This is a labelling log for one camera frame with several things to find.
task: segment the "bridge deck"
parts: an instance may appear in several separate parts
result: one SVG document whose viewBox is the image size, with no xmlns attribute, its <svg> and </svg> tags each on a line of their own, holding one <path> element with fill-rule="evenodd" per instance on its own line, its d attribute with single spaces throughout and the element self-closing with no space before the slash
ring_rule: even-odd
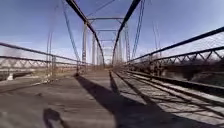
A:
<svg viewBox="0 0 224 128">
<path fill-rule="evenodd" d="M 0 127 L 51 128 L 50 120 L 59 128 L 57 112 L 71 128 L 223 127 L 223 102 L 118 75 L 105 70 L 32 87 L 20 83 L 15 87 L 23 88 L 8 92 L 0 86 Z"/>
</svg>

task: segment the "bridge railing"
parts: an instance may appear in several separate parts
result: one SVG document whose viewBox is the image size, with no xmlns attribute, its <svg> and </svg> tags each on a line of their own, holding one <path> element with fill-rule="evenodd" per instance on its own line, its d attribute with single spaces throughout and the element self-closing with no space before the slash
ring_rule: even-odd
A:
<svg viewBox="0 0 224 128">
<path fill-rule="evenodd" d="M 92 69 L 92 64 L 0 42 L 0 78 L 26 74 L 57 77 Z"/>
<path fill-rule="evenodd" d="M 214 82 L 220 81 L 214 74 L 224 72 L 223 43 L 224 27 L 130 60 L 123 69 L 220 85 L 221 82 Z"/>
</svg>

